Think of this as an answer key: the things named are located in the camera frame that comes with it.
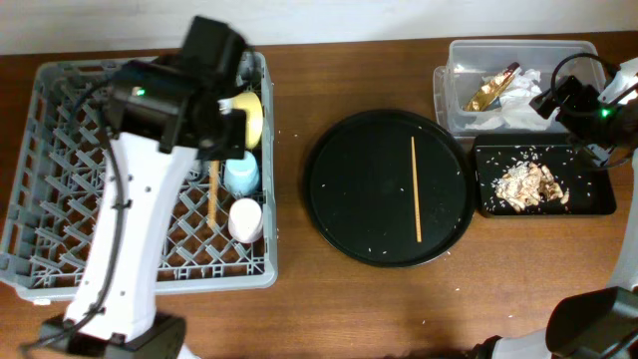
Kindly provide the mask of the yellow plastic bowl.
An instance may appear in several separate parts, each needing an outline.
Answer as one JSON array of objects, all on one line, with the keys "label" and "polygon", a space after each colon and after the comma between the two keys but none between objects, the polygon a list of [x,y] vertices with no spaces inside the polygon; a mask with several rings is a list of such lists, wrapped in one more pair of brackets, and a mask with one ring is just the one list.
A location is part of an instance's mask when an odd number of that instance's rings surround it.
[{"label": "yellow plastic bowl", "polygon": [[235,110],[242,110],[246,114],[245,146],[252,150],[260,142],[264,115],[259,97],[253,92],[246,92],[231,99],[231,106]]}]

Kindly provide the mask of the light blue plastic cup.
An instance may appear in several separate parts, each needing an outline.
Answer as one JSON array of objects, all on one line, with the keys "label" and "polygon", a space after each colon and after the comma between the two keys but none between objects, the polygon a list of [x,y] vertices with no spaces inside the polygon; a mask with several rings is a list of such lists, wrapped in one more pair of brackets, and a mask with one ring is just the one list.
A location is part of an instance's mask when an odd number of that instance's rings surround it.
[{"label": "light blue plastic cup", "polygon": [[253,153],[245,152],[242,159],[227,160],[224,165],[223,185],[235,197],[255,193],[260,182],[257,160]]}]

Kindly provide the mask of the pink plastic cup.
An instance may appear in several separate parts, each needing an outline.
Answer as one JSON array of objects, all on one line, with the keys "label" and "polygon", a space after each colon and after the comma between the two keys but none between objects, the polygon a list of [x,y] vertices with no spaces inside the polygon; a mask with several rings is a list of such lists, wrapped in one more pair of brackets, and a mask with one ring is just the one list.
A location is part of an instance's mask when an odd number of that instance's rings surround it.
[{"label": "pink plastic cup", "polygon": [[228,231],[241,243],[253,243],[261,237],[263,212],[261,205],[252,198],[236,200],[228,214]]}]

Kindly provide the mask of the food scraps pile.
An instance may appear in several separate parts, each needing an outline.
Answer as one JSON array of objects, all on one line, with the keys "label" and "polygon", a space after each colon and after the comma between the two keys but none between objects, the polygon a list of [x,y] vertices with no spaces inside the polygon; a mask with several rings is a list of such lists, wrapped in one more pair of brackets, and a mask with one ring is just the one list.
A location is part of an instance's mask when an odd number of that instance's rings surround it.
[{"label": "food scraps pile", "polygon": [[570,192],[563,189],[547,165],[517,162],[493,182],[495,196],[506,202],[516,213],[544,202],[557,200],[568,204]]}]

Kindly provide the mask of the wooden chopstick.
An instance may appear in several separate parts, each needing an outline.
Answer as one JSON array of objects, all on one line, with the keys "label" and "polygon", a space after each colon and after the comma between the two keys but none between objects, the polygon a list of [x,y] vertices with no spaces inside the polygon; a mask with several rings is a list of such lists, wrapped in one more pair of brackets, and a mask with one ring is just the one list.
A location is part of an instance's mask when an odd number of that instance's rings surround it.
[{"label": "wooden chopstick", "polygon": [[217,193],[218,193],[219,161],[212,161],[208,170],[208,213],[207,224],[211,229],[216,228]]},{"label": "wooden chopstick", "polygon": [[416,241],[417,243],[422,243],[423,240],[422,240],[420,197],[419,197],[419,178],[418,178],[418,166],[417,166],[417,154],[416,154],[416,141],[414,137],[411,137],[411,169],[412,169],[413,200],[414,200],[414,211],[415,211]]}]

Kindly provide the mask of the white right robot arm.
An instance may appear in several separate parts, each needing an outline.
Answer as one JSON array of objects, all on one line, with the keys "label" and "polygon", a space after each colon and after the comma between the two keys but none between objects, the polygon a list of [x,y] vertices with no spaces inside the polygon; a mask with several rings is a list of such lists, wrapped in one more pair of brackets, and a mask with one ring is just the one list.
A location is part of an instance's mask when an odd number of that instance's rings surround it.
[{"label": "white right robot arm", "polygon": [[636,355],[637,321],[621,319],[612,300],[637,296],[637,155],[629,153],[612,173],[619,177],[619,213],[603,219],[570,215],[532,219],[483,219],[482,259],[494,275],[479,281],[490,308],[532,323],[531,333],[499,334],[477,346],[475,358],[552,358],[546,344],[560,339],[568,356]]}]

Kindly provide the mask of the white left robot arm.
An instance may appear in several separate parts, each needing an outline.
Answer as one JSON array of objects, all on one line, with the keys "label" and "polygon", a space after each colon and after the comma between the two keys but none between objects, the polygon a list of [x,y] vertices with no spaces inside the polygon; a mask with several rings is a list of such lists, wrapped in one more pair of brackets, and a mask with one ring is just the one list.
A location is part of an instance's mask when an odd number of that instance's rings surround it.
[{"label": "white left robot arm", "polygon": [[230,107],[248,50],[228,24],[195,17],[180,50],[125,63],[98,128],[106,157],[103,197],[82,282],[62,315],[43,323],[23,357],[65,354],[174,358],[185,322],[158,312],[160,252],[180,188],[196,162],[239,159],[246,115]]}]

